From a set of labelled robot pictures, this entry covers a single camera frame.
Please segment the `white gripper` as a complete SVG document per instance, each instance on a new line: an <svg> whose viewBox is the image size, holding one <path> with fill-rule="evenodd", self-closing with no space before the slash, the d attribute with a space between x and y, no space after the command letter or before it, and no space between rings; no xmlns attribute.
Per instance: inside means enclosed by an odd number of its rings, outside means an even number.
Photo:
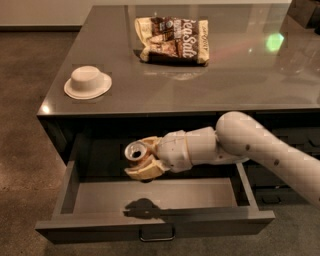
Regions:
<svg viewBox="0 0 320 256"><path fill-rule="evenodd" d="M170 132L164 137L151 136L139 140L142 145L141 153L154 155L143 163L126 168L126 174L134 180L150 180L163 175L170 170L174 173L190 170L192 168L188 153L186 132L183 130Z"/></svg>

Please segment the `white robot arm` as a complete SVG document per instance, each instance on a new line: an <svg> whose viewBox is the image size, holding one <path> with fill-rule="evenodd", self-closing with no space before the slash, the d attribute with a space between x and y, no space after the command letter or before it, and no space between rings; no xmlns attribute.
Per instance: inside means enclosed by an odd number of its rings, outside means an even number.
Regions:
<svg viewBox="0 0 320 256"><path fill-rule="evenodd" d="M167 171L187 171L195 165L253 160L320 207L320 161L281 141L242 112L223 114L214 128L134 141L125 148L125 157L131 163L126 174L139 181L153 180Z"/></svg>

